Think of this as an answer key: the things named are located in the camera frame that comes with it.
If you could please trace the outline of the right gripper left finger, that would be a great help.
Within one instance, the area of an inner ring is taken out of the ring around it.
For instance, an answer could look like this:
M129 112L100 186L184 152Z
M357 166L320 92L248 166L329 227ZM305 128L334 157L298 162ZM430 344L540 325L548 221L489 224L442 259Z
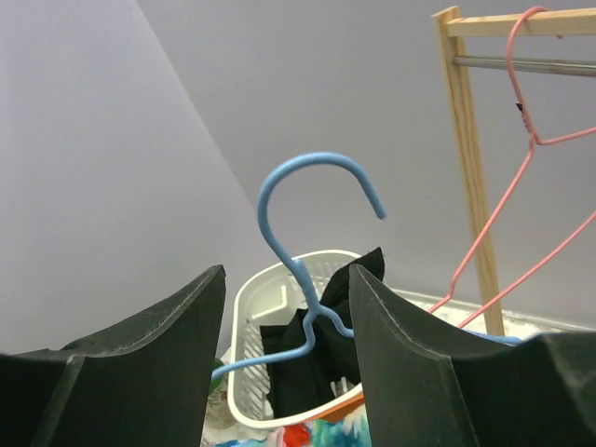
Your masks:
M198 446L225 295L214 265L61 349L2 355L2 445Z

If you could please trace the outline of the blue floral garment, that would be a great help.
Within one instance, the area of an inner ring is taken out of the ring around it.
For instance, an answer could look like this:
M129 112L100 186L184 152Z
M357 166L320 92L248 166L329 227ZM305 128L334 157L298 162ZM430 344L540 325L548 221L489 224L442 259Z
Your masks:
M335 399L331 383L343 376L358 380L358 368L349 366L340 372L328 361L307 356L267 366L271 405L275 415L292 417ZM362 392L349 391L350 397ZM364 403L337 423L324 420L300 422L278 427L267 435L243 440L227 440L222 446L370 446L371 437Z

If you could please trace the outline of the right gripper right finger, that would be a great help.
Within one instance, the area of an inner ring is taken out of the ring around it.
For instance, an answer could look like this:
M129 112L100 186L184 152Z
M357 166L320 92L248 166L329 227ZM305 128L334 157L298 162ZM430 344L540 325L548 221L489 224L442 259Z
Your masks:
M349 273L359 371L375 446L591 446L595 336L504 345Z

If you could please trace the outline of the black skirt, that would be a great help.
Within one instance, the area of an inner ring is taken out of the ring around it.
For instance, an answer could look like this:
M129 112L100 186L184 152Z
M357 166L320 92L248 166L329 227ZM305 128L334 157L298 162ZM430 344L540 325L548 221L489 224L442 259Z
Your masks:
M361 264L383 281L386 266L380 247L350 264ZM336 312L344 325L352 329L348 265L333 273L320 303ZM303 345L305 314L305 309L298 309L287 325L260 326L264 353L273 354ZM303 413L334 400L332 383L342 378L352 385L360 383L355 341L338 333L332 322L323 316L313 322L313 330L316 345L307 355L266 365L270 380L267 399L275 418Z

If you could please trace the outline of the blue wire hanger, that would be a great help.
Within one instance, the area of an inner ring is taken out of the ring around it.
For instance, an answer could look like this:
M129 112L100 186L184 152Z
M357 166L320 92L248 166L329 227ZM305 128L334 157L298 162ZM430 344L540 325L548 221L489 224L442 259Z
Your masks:
M271 228L268 215L269 200L278 184L299 169L316 165L336 166L350 172L359 182L359 185L369 200L376 217L384 220L386 209L378 196L373 183L365 172L364 168L354 159L333 152L313 152L293 157L275 169L273 169L264 180L257 200L257 223L260 233L269 248L281 263L291 272L300 286L307 304L307 313L303 320L305 343L297 348L281 351L274 354L264 355L258 358L243 359L221 366L213 371L213 381L223 377L225 374L242 368L248 368L261 364L272 364L297 359L310 353L316 345L316 335L313 329L313 322L317 317L323 316L330 320L339 334L346 338L353 338L354 331L347 328L339 315L329 307L319 302L313 280L308 273L305 264L292 258L278 241Z

